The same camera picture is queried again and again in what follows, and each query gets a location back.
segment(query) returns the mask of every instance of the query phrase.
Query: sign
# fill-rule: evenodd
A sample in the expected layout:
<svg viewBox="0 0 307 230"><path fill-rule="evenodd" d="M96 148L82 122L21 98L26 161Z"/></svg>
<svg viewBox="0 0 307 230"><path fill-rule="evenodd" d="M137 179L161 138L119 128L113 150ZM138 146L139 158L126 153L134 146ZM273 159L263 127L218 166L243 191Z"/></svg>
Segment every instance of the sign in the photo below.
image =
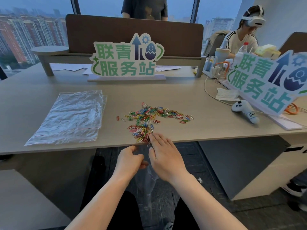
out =
<svg viewBox="0 0 307 230"><path fill-rule="evenodd" d="M100 76L153 76L164 47L149 34L134 34L130 43L94 42L91 71Z"/></svg>
<svg viewBox="0 0 307 230"><path fill-rule="evenodd" d="M275 61L244 53L233 66L229 83L267 114L280 115L298 96L307 95L306 52L289 50Z"/></svg>

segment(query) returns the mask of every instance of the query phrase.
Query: gear graphic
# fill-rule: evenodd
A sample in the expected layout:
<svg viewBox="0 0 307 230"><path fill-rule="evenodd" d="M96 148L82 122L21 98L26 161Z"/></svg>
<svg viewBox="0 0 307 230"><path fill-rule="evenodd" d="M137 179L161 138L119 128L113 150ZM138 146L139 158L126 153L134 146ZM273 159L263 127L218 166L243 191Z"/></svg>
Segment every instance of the gear graphic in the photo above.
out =
<svg viewBox="0 0 307 230"><path fill-rule="evenodd" d="M297 57L293 59L292 64L294 64L294 66L301 66L302 64L306 62L306 59L307 59L307 56L298 54Z"/></svg>
<svg viewBox="0 0 307 230"><path fill-rule="evenodd" d="M144 44L147 44L149 42L149 37L147 35L144 35L142 41Z"/></svg>

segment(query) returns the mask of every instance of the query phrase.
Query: window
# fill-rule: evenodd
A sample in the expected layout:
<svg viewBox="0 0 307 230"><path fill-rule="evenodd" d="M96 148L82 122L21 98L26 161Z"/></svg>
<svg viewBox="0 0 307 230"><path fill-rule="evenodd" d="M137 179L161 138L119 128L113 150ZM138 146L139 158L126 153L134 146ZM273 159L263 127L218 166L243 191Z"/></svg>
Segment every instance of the window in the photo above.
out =
<svg viewBox="0 0 307 230"><path fill-rule="evenodd" d="M1 0L0 66L8 77L39 62L36 46L68 46L70 0Z"/></svg>
<svg viewBox="0 0 307 230"><path fill-rule="evenodd" d="M78 0L81 14L121 17L124 0ZM167 0L169 21L190 22L194 0Z"/></svg>
<svg viewBox="0 0 307 230"><path fill-rule="evenodd" d="M209 38L214 32L232 30L242 0L200 0L196 23L204 26L204 50Z"/></svg>

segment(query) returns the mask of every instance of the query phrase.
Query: controller handle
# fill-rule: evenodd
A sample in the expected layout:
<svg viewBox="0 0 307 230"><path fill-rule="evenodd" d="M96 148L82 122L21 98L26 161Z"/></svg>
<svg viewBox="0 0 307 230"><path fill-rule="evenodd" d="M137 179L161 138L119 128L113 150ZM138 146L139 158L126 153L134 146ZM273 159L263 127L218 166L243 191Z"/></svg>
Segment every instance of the controller handle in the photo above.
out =
<svg viewBox="0 0 307 230"><path fill-rule="evenodd" d="M234 112L242 112L253 124L260 122L256 112L246 100L237 101L232 105L231 110Z"/></svg>

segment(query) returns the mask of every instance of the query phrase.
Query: desk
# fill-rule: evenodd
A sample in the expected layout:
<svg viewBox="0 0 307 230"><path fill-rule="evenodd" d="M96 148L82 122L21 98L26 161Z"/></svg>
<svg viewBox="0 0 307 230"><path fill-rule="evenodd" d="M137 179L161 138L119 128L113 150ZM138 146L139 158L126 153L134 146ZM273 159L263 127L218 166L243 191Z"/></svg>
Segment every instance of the desk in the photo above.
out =
<svg viewBox="0 0 307 230"><path fill-rule="evenodd" d="M161 124L155 126L155 131L162 132L174 142L307 133L306 129L286 131L265 116L259 116L258 125L252 124L240 113L232 112L230 106L209 97L204 92L206 76L195 78L190 67L163 72L169 76L166 81L87 82L87 76L82 75L82 72L55 71L55 76L48 77L41 64L37 64L0 83L0 154L136 144L131 132L127 130L131 122L116 121L116 116L122 117L130 111L139 110L142 102L194 117L187 124L157 117ZM215 96L217 87L222 86L208 78L207 91ZM102 128L95 142L24 146L40 127L60 92L96 89L101 89L108 98ZM296 103L303 106L306 101L307 97L301 97ZM291 119L307 125L303 113Z"/></svg>

